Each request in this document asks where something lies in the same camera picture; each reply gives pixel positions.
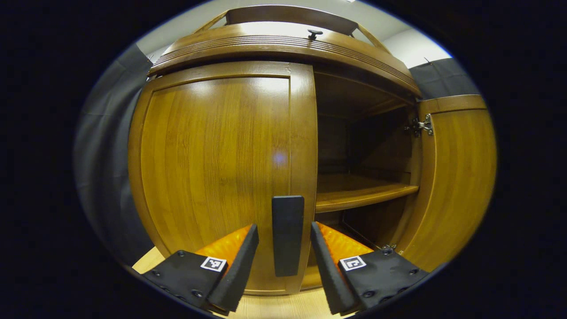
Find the wooden cabinet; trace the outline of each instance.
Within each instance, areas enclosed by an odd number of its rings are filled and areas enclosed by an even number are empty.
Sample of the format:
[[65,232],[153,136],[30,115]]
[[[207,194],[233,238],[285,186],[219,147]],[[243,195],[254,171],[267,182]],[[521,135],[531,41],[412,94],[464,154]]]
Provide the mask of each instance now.
[[[256,19],[221,14],[149,72],[129,172],[159,252],[196,251],[256,223],[245,291],[253,295],[321,285],[313,220],[373,249],[391,245],[428,271],[449,261],[494,183],[494,133],[480,96],[417,103],[408,69],[375,38],[374,46],[353,38],[357,23],[313,10],[309,19],[328,28],[312,39],[307,30],[317,26],[289,14],[305,8],[262,7],[247,9]],[[227,25],[208,29],[224,16]],[[433,135],[405,129],[426,115]],[[304,197],[298,272],[286,277],[275,274],[272,237],[271,200],[282,195]]]

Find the closed cabinet door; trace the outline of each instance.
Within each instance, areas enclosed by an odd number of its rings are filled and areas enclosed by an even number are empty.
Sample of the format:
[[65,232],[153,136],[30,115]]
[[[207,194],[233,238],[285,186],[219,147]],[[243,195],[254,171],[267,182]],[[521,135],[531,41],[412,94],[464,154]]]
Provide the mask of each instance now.
[[[299,291],[317,175],[311,66],[229,62],[157,78],[140,96],[128,148],[134,201],[164,256],[256,223],[245,293]],[[276,276],[272,197],[285,195],[304,197],[301,251],[297,274]]]

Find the metal hinge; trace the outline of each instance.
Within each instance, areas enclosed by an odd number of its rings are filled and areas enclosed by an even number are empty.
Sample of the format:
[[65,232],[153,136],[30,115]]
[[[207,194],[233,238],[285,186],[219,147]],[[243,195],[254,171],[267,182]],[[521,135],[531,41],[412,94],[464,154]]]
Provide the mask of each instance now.
[[404,130],[413,131],[413,135],[415,137],[419,137],[421,134],[421,130],[424,129],[427,131],[429,136],[433,136],[433,127],[431,126],[431,114],[425,115],[425,121],[420,122],[419,119],[416,117],[411,122],[410,126],[404,127]]

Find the door knob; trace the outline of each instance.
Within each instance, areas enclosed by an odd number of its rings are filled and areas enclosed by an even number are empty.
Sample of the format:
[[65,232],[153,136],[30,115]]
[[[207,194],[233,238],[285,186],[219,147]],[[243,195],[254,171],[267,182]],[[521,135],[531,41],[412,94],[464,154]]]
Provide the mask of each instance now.
[[311,33],[311,35],[308,37],[310,40],[315,40],[317,35],[323,34],[323,32],[319,30],[308,30],[308,31]]

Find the wooden floor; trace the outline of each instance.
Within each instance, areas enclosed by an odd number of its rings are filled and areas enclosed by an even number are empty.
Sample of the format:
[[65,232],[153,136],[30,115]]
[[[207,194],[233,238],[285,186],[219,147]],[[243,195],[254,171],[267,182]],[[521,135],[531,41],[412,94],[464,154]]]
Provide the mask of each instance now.
[[[161,255],[159,250],[154,247],[138,260],[132,268],[140,274],[143,274],[164,260],[165,258]],[[331,315],[323,288],[315,288],[286,296],[244,295],[242,299],[240,299],[236,312],[231,312],[228,317],[220,314],[215,315],[230,319],[283,319],[347,318],[354,315],[354,313],[346,316],[340,316],[339,314]]]

